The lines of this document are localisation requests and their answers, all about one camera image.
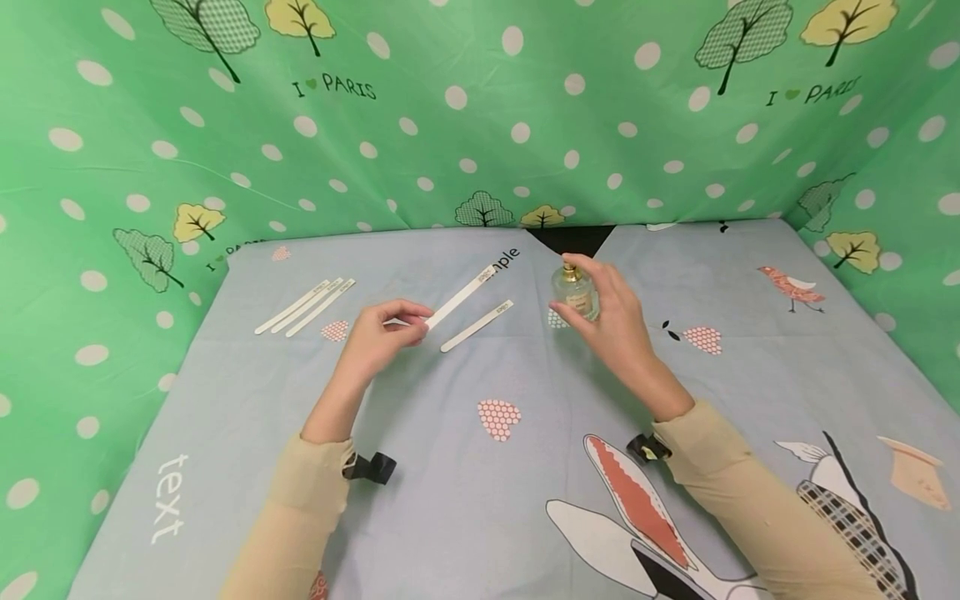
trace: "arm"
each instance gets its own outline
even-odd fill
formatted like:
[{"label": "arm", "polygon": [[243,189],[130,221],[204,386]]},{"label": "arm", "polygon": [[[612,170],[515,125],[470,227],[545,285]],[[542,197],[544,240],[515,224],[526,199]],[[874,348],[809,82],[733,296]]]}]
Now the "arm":
[{"label": "arm", "polygon": [[[373,377],[401,348],[426,335],[425,306],[394,300],[365,308],[324,393],[298,436],[283,450],[263,510],[227,581],[224,600],[303,600],[317,575],[327,539],[347,507],[342,470],[353,455],[349,439]],[[397,318],[407,324],[384,324]]]},{"label": "arm", "polygon": [[639,299],[611,265],[565,254],[590,275],[600,297],[590,323],[552,303],[624,385],[643,402],[673,451],[677,483],[713,515],[778,600],[883,600],[844,540],[754,456],[711,406],[694,402],[653,351]]}]

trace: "right hand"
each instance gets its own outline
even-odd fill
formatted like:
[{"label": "right hand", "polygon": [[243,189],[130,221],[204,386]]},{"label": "right hand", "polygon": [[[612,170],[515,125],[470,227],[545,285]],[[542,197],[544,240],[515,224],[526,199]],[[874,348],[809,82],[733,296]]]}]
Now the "right hand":
[{"label": "right hand", "polygon": [[637,372],[657,362],[640,300],[611,264],[582,254],[564,254],[564,261],[593,279],[600,299],[600,316],[590,322],[562,302],[550,302],[564,321],[580,332],[588,346],[627,387]]}]

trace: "perfume bottle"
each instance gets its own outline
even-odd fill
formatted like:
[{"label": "perfume bottle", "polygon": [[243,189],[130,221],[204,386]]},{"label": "perfume bottle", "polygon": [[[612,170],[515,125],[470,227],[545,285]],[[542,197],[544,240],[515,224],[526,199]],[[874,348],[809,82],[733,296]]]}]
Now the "perfume bottle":
[{"label": "perfume bottle", "polygon": [[573,308],[589,321],[595,321],[600,315],[600,302],[593,281],[579,267],[565,262],[553,274],[552,283],[557,302]]}]

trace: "beige sleeve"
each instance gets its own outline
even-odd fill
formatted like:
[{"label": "beige sleeve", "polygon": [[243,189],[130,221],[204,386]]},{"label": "beige sleeve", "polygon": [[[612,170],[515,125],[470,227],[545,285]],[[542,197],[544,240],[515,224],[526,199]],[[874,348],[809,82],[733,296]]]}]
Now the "beige sleeve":
[{"label": "beige sleeve", "polygon": [[777,600],[884,600],[844,540],[712,406],[698,402],[654,430],[673,451],[674,479],[720,521]]},{"label": "beige sleeve", "polygon": [[267,502],[227,581],[223,600],[306,600],[326,541],[347,507],[343,468],[353,442],[310,444],[295,436],[276,466]]}]

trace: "green fabric backdrop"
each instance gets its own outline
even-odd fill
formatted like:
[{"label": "green fabric backdrop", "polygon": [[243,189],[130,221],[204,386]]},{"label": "green fabric backdrop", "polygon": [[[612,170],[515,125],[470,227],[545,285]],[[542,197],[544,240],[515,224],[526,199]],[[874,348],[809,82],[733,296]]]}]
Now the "green fabric backdrop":
[{"label": "green fabric backdrop", "polygon": [[960,6],[290,3],[5,11],[2,600],[65,596],[262,240],[782,215],[960,407]]}]

